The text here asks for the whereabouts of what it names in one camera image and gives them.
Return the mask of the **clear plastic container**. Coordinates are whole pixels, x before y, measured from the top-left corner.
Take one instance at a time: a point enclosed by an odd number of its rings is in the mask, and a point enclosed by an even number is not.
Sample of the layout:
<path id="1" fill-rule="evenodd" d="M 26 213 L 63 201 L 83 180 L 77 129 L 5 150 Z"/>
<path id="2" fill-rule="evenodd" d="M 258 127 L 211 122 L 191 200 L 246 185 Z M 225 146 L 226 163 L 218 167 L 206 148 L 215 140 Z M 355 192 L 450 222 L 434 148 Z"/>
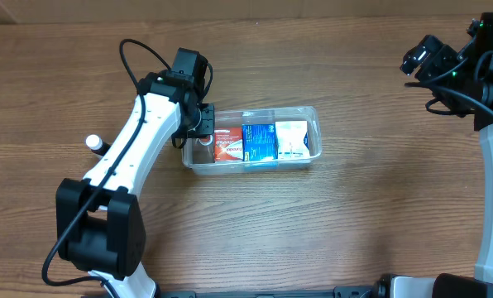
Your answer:
<path id="1" fill-rule="evenodd" d="M 274 124 L 279 121 L 306 121 L 310 158 L 273 161 L 215 161 L 213 145 L 205 147 L 198 138 L 190 139 L 182 149 L 182 162 L 198 175 L 227 175 L 254 171 L 291 171 L 304 169 L 321 156 L 322 138 L 317 110 L 312 106 L 258 108 L 244 111 L 217 111 L 215 130 L 249 124 Z"/>

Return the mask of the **blue medicine box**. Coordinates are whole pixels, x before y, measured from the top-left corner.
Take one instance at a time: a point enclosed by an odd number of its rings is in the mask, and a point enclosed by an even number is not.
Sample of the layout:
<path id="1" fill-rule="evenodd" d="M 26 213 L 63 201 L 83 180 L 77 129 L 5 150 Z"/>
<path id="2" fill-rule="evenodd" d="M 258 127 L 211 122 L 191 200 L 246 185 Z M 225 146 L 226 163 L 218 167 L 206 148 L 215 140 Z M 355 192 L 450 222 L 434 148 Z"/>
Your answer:
<path id="1" fill-rule="evenodd" d="M 243 160 L 273 161 L 277 159 L 274 124 L 242 126 Z"/>

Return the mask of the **black vial white cap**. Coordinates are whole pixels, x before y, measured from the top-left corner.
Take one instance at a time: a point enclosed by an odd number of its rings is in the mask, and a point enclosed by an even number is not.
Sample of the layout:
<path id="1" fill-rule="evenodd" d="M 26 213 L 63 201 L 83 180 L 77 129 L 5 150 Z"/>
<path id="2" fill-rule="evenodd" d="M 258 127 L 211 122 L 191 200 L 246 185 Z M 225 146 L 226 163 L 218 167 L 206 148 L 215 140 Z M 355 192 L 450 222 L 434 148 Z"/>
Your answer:
<path id="1" fill-rule="evenodd" d="M 85 144 L 98 158 L 103 158 L 110 149 L 110 145 L 107 142 L 104 142 L 103 139 L 96 134 L 88 135 L 85 138 Z"/>

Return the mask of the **red medicine box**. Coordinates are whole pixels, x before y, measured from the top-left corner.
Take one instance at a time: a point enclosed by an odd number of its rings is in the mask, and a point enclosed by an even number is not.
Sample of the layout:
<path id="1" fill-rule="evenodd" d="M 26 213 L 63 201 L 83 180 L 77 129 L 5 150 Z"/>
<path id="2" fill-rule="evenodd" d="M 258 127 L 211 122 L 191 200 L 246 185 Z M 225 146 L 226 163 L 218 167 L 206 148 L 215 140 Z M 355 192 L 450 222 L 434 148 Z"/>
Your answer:
<path id="1" fill-rule="evenodd" d="M 243 160 L 243 140 L 240 127 L 217 128 L 213 137 L 215 161 Z"/>

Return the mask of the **orange vial white cap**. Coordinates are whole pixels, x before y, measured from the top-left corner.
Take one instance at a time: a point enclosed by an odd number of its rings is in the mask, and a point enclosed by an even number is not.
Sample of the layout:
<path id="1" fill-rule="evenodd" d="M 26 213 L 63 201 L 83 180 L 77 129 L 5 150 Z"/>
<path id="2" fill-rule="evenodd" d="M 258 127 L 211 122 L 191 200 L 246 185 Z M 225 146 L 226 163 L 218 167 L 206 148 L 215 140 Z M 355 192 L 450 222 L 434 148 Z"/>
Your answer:
<path id="1" fill-rule="evenodd" d="M 202 137 L 198 139 L 199 144 L 205 147 L 213 145 L 213 135 L 209 135 L 207 137 Z"/>

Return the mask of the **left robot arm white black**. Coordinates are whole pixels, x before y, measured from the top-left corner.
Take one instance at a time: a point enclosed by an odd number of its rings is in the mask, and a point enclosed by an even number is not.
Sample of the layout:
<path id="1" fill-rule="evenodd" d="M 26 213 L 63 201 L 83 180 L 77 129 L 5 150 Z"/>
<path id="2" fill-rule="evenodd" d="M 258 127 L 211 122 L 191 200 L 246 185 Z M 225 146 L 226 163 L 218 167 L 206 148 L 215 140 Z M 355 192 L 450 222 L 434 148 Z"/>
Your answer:
<path id="1" fill-rule="evenodd" d="M 55 256 L 83 271 L 71 285 L 99 281 L 109 297 L 158 297 L 160 288 L 142 264 L 146 230 L 139 197 L 167 142 L 214 132 L 214 106 L 204 103 L 213 69 L 197 51 L 180 48 L 173 64 L 135 80 L 132 113 L 111 145 L 90 147 L 99 162 L 81 180 L 64 179 L 55 194 L 57 241 L 41 269 L 45 284 Z"/>

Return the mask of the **white medicine box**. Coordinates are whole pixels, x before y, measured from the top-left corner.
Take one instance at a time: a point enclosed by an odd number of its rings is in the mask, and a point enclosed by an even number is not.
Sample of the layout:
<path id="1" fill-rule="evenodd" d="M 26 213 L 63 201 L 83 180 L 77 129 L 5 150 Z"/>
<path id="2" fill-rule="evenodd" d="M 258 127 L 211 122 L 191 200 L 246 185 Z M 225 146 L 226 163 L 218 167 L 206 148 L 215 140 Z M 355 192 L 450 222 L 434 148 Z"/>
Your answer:
<path id="1" fill-rule="evenodd" d="M 276 122 L 275 132 L 279 160 L 310 158 L 306 121 Z"/>

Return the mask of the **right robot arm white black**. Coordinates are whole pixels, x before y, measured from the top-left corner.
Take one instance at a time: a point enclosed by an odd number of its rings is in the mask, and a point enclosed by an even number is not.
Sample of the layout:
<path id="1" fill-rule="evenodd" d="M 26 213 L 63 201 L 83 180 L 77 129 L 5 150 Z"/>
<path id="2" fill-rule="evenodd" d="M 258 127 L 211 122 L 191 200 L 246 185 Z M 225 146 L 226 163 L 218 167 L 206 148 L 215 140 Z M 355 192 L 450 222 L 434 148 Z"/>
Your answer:
<path id="1" fill-rule="evenodd" d="M 470 41 L 455 51 L 436 36 L 427 35 L 408 51 L 400 66 L 414 75 L 411 88 L 432 92 L 425 108 L 435 103 L 442 115 L 474 117 L 484 161 L 484 220 L 481 247 L 472 277 L 442 273 L 435 278 L 384 277 L 374 297 L 493 297 L 493 12 L 472 21 Z"/>

